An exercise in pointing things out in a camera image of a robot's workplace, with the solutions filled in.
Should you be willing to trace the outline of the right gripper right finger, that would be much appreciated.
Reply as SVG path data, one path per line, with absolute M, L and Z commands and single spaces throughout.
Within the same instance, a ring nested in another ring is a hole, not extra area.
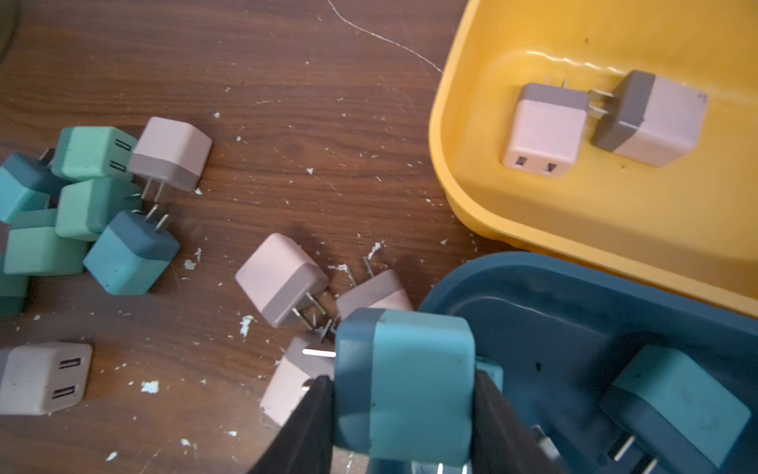
M 470 450 L 472 473 L 562 473 L 539 448 L 493 379 L 476 371 Z

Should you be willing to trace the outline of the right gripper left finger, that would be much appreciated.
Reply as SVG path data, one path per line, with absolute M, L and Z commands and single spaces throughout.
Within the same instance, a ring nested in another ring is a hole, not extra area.
M 250 474 L 330 473 L 334 446 L 334 383 L 310 380 L 304 397 Z

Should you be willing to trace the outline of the lone pink plug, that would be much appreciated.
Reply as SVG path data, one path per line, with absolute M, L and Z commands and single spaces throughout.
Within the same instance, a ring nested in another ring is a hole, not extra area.
M 503 154 L 509 169 L 560 178 L 578 160 L 589 95 L 545 84 L 521 89 Z

